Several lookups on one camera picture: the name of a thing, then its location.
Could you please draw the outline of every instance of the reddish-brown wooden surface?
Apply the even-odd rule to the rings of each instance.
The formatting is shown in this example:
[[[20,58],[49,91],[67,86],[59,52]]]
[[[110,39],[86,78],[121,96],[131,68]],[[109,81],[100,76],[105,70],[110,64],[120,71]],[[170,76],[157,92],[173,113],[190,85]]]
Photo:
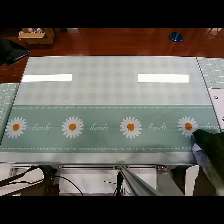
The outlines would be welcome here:
[[[30,56],[199,56],[224,58],[224,31],[217,28],[182,28],[184,41],[174,43],[169,34],[178,28],[79,28],[61,29],[51,46],[26,45],[18,30],[7,36],[32,50]],[[0,66],[0,83],[19,82],[25,58],[12,66]]]

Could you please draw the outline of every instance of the dark green cloth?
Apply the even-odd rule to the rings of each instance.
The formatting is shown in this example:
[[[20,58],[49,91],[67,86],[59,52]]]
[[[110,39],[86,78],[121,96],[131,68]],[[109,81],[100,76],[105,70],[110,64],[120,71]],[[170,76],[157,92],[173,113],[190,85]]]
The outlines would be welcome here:
[[[212,134],[199,129],[193,135],[196,144],[206,153],[224,182],[224,132]]]

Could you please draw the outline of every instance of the decorative border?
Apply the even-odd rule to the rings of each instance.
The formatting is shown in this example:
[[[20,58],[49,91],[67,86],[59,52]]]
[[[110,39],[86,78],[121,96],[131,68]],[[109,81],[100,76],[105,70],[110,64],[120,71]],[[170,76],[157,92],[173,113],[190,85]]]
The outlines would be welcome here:
[[[212,109],[212,106],[13,106],[14,110],[35,109]]]
[[[67,150],[67,151],[145,151],[145,150],[191,150],[191,147],[159,147],[159,148],[0,148],[2,150],[40,150],[40,151],[48,151],[48,150]]]

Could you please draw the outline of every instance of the flower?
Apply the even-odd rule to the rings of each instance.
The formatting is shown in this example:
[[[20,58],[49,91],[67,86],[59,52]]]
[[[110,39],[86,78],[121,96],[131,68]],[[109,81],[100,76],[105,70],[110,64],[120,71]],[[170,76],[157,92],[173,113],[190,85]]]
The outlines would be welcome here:
[[[140,121],[134,117],[126,117],[123,119],[120,125],[120,131],[123,131],[123,135],[126,135],[126,138],[135,138],[135,136],[139,136],[141,134],[142,125]]]
[[[194,118],[185,116],[179,119],[177,127],[179,127],[179,131],[182,131],[182,135],[185,135],[185,137],[190,137],[192,133],[197,130],[198,124]]]
[[[66,135],[66,138],[70,137],[71,139],[82,134],[83,126],[83,121],[78,117],[69,117],[63,122],[62,131]]]
[[[6,126],[6,135],[8,135],[8,138],[17,138],[18,136],[23,134],[23,131],[26,130],[26,120],[22,117],[15,117],[14,119],[11,119],[10,122],[8,122]]]

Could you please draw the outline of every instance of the table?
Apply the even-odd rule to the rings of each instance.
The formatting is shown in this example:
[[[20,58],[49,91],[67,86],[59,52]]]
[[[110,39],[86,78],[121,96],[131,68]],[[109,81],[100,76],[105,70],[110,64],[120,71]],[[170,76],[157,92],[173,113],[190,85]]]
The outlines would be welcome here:
[[[46,81],[60,74],[66,80]],[[189,82],[140,83],[138,74],[186,75]],[[27,82],[30,77],[42,81]],[[197,128],[220,131],[194,57],[31,57],[0,158],[21,163],[189,164],[195,162],[190,135]]]

